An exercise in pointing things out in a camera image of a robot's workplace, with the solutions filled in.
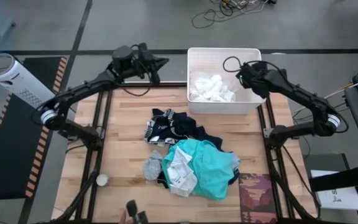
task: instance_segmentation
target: teal cloth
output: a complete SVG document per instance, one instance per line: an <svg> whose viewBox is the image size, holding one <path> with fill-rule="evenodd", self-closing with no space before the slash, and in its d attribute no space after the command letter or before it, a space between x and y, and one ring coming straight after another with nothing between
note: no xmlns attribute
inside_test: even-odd
<svg viewBox="0 0 358 224"><path fill-rule="evenodd" d="M170 162L173 161L177 147L192 157L188 166L198 179L193 193L213 200L225 199L228 188L227 182L234 177L231 167L231 153L219 151L214 144L207 140L187 139L179 141L169 149L168 154L162 161L162 169L168 185L171 184L171 181L169 180L167 168Z"/></svg>

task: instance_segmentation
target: black floor mat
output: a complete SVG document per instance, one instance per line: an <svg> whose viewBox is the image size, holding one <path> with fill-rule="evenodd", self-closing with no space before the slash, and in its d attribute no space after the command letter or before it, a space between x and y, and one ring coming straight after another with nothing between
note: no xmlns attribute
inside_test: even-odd
<svg viewBox="0 0 358 224"><path fill-rule="evenodd" d="M66 58L27 58L24 66L54 93L60 89ZM9 95L0 116L0 199L33 197L52 132L35 124L34 108Z"/></svg>

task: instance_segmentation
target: concrete floor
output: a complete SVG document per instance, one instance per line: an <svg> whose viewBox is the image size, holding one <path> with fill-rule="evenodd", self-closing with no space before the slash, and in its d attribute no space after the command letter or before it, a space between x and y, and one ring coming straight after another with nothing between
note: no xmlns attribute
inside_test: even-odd
<svg viewBox="0 0 358 224"><path fill-rule="evenodd" d="M87 0L0 0L0 15L12 17L17 24L0 50L71 50L86 3ZM79 49L112 50L140 42L146 42L150 49L358 49L358 0L279 1L276 6L266 5L260 13L207 29L193 28L191 18L212 7L208 0L93 0ZM197 21L199 26L206 24ZM186 80L186 55L162 56L170 58L170 63L161 69L161 79ZM321 96L349 83L358 72L358 54L263 54L262 59L286 68L291 82ZM108 55L75 57L68 86L91 80L110 60ZM7 91L0 87L0 110L6 95ZM330 102L340 104L341 96ZM290 102L290 107L294 111L300 105ZM357 127L349 111L344 111L343 116L350 124L348 132L331 138L306 138L311 154L345 153L350 166L357 167ZM306 154L305 140L300 142ZM54 134L29 223L47 221L51 216L66 148L66 140ZM17 223L22 204L22 200L0 201L0 221ZM332 210L324 210L323 219L358 222L355 212Z"/></svg>

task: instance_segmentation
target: wooden table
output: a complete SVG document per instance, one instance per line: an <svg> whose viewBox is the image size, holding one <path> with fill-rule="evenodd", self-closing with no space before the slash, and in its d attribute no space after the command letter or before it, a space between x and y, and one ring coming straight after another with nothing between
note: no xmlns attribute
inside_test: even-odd
<svg viewBox="0 0 358 224"><path fill-rule="evenodd" d="M140 93L144 89L133 89L133 91ZM92 123L96 99L97 95L93 95L79 102L75 118L77 123L81 125ZM293 125L287 99L279 94L272 94L271 99L276 123ZM186 111L197 121L198 126L202 125L206 128L208 134L223 139L223 149L233 151L240 157L240 172L269 173L256 109L247 115L191 114L185 88L152 88L142 97L115 90L101 167L101 173L107 174L110 179L107 186L98 188L93 222L118 222L126 203L132 199L136 200L139 210L146 211L150 222L241 222L238 183L229 186L225 200L215 202L194 195L188 198L172 195L162 185L144 179L143 163L150 153L154 149L163 154L167 153L167 147L147 144L143 139L146 122L152 117L152 108ZM69 147L80 144L80 142L73 143ZM288 140L285 145L303 178L307 180L298 141ZM85 154L84 147L67 154L52 218L61 215L60 210L65 210L78 193ZM312 197L301 183L285 153L283 158L291 191L302 206L315 216L316 210ZM281 199L281 203L285 211L284 199Z"/></svg>

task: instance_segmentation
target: white plastic bin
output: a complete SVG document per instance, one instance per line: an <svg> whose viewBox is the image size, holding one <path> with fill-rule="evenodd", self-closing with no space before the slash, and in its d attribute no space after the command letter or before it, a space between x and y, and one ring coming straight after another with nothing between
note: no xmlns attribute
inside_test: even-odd
<svg viewBox="0 0 358 224"><path fill-rule="evenodd" d="M228 49L228 48L199 48L192 47L187 54L187 100L191 113L197 114L246 114L265 102L251 89L244 89L236 78L237 73L228 73L223 70L223 61L236 56L241 63L251 60L261 60L258 49ZM239 64L236 59L229 59L225 67L227 70L237 70ZM219 74L226 83L233 83L236 91L236 102L197 102L190 100L189 86L192 74L210 73Z"/></svg>

